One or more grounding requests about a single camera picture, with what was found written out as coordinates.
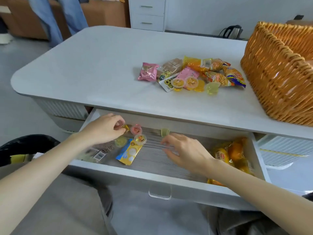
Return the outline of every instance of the brown woven basket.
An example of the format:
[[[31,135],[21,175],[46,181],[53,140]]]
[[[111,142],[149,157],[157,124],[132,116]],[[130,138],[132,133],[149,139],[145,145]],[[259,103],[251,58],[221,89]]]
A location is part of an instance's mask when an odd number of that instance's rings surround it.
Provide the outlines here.
[[[313,27],[259,22],[241,59],[266,114],[313,126]]]

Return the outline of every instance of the jeans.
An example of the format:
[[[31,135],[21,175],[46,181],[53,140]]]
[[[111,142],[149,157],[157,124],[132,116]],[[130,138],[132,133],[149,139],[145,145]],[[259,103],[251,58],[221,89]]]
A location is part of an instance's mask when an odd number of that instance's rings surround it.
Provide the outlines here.
[[[41,25],[44,28],[46,35],[50,41],[50,46],[55,47],[63,42],[61,31],[53,16],[53,12],[48,0],[28,0],[29,4],[39,17]],[[80,7],[78,0],[58,0],[61,4],[63,13],[72,35],[78,31],[88,27],[83,10]]]

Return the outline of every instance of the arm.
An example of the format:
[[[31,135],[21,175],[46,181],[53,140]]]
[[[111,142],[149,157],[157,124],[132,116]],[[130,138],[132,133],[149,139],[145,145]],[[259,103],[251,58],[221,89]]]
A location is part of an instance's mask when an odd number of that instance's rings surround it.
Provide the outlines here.
[[[71,135],[41,157],[0,180],[1,234],[9,235],[15,229],[54,179],[80,152],[119,137],[125,132],[120,128],[124,123],[121,116],[101,116],[81,132]]]
[[[171,134],[161,143],[175,147],[179,155],[169,149],[164,151],[179,166],[226,185],[289,234],[313,233],[311,201],[213,158],[195,139],[181,134]]]

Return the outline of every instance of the wall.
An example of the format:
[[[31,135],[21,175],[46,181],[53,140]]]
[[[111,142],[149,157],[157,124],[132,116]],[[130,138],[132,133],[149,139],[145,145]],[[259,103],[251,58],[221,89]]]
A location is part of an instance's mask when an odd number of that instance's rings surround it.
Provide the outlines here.
[[[218,35],[241,25],[248,38],[258,21],[285,23],[296,15],[313,20],[313,0],[167,0],[167,30]]]

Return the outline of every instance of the couch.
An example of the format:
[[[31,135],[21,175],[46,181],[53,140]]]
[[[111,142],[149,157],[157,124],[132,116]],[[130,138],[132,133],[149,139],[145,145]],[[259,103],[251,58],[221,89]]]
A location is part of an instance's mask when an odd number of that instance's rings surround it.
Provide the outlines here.
[[[63,39],[71,36],[60,4],[49,0],[54,17],[62,33]],[[130,27],[128,0],[118,1],[89,0],[81,4],[89,26],[111,25]],[[47,39],[39,18],[32,11],[27,0],[0,0],[0,16],[8,26],[12,35]]]

